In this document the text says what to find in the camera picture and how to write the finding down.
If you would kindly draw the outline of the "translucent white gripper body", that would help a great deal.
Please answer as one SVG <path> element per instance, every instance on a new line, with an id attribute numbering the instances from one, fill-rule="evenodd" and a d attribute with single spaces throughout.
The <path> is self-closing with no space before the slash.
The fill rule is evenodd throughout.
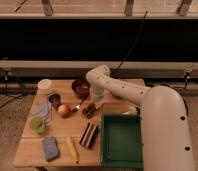
<path id="1" fill-rule="evenodd" d="M 104 89 L 95 85 L 90 87 L 90 96 L 92 102 L 97 108 L 101 108 L 103 105 L 104 99 Z"/>

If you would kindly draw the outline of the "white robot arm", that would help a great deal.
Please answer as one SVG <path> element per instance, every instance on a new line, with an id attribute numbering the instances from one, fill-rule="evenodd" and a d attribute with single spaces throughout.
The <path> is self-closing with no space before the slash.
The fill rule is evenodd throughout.
<path id="1" fill-rule="evenodd" d="M 88 71 L 86 79 L 93 101 L 108 90 L 140 107 L 144 171 L 195 171 L 187 110 L 176 90 L 114 79 L 106 65 Z"/>

